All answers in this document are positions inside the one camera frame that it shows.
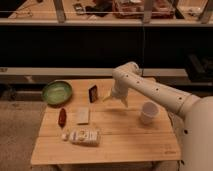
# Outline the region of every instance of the wood grain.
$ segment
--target wood grain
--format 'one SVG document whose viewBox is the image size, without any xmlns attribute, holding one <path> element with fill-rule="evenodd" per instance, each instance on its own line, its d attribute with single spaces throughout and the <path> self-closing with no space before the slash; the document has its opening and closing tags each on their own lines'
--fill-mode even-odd
<svg viewBox="0 0 213 171">
<path fill-rule="evenodd" d="M 149 99 L 130 90 L 129 107 L 118 100 L 103 102 L 101 98 L 114 84 L 112 79 L 67 80 L 73 88 L 71 100 L 63 106 L 67 124 L 57 124 L 60 108 L 47 106 L 33 151 L 31 163 L 80 164 L 179 160 L 180 148 L 165 109 L 158 105 L 159 114 L 150 125 L 140 122 L 140 110 Z M 99 100 L 89 102 L 88 89 L 97 85 Z M 89 107 L 90 125 L 77 125 L 78 107 Z M 96 128 L 101 132 L 98 147 L 83 147 L 63 142 L 66 130 Z"/>
</svg>

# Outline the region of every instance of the white container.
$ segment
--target white container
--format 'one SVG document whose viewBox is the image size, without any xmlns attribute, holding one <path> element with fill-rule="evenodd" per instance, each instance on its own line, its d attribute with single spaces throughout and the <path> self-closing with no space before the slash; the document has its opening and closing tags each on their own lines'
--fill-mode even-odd
<svg viewBox="0 0 213 171">
<path fill-rule="evenodd" d="M 142 106 L 141 110 L 141 122 L 145 125 L 150 124 L 154 117 L 158 114 L 159 110 L 155 103 L 153 102 L 145 102 Z"/>
</svg>

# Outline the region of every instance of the small box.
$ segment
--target small box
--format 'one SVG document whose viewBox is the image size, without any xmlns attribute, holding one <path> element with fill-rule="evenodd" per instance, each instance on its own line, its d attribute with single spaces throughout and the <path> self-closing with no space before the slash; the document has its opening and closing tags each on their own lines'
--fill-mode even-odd
<svg viewBox="0 0 213 171">
<path fill-rule="evenodd" d="M 93 103 L 96 100 L 98 100 L 98 87 L 94 85 L 89 89 L 89 101 L 90 103 Z"/>
</svg>

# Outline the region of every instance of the wooden tabletop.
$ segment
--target wooden tabletop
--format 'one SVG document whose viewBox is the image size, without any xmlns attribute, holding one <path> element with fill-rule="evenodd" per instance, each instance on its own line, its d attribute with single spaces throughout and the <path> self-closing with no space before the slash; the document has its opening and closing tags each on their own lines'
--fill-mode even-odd
<svg viewBox="0 0 213 171">
<path fill-rule="evenodd" d="M 112 79 L 67 80 L 73 88 L 71 100 L 63 107 L 67 111 L 67 123 L 62 130 L 58 126 L 61 108 L 47 106 L 41 124 L 31 163 L 41 164 L 83 164 L 179 160 L 180 148 L 167 112 L 161 106 L 159 114 L 150 125 L 140 122 L 140 109 L 148 98 L 130 89 L 129 107 L 119 100 L 102 101 L 111 89 Z M 89 102 L 88 89 L 97 85 L 99 100 Z M 76 111 L 89 107 L 90 124 L 78 126 Z M 77 127 L 97 128 L 101 132 L 98 147 L 73 145 L 62 141 L 65 130 Z"/>
</svg>

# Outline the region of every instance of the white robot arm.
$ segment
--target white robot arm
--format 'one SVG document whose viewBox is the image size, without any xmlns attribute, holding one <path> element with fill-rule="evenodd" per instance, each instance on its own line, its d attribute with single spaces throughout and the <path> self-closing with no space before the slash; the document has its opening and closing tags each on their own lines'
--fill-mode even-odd
<svg viewBox="0 0 213 171">
<path fill-rule="evenodd" d="M 129 62 L 113 70 L 111 97 L 125 102 L 128 88 L 141 92 L 184 120 L 180 171 L 213 170 L 213 97 L 193 94 L 139 76 L 139 67 Z"/>
</svg>

